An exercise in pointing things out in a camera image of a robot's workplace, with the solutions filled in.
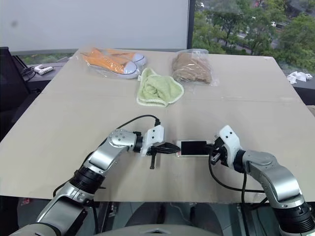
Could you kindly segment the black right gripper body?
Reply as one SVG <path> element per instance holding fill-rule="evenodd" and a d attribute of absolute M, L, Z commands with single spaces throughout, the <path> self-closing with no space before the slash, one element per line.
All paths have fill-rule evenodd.
<path fill-rule="evenodd" d="M 216 150 L 220 152 L 220 163 L 224 166 L 228 166 L 227 164 L 227 149 L 224 146 L 224 142 L 221 138 L 216 138 L 214 145 L 217 147 Z"/>

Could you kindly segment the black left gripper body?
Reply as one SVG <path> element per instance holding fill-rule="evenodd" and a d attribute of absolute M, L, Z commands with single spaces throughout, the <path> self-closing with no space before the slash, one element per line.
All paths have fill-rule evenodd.
<path fill-rule="evenodd" d="M 155 169 L 155 163 L 156 163 L 156 155 L 158 153 L 162 153 L 163 151 L 163 145 L 159 144 L 159 145 L 155 145 L 155 146 L 151 146 L 148 151 L 147 151 L 147 155 L 151 157 L 151 164 L 150 164 L 150 170 L 154 170 Z"/>

